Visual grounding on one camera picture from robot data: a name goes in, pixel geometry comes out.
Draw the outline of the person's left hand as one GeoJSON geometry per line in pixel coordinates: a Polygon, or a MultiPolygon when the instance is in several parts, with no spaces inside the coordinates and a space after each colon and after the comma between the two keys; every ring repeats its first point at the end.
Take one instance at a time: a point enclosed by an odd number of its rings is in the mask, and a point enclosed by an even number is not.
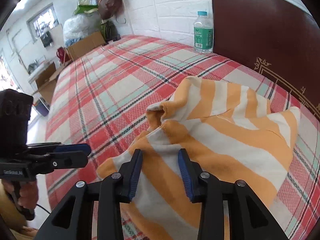
{"type": "MultiPolygon", "coordinates": [[[[5,191],[9,194],[14,193],[14,186],[7,180],[2,180],[2,185],[5,191]]],[[[39,200],[39,190],[37,187],[37,181],[30,181],[22,185],[20,188],[20,197],[17,202],[20,206],[26,209],[35,209],[39,200]]]]}

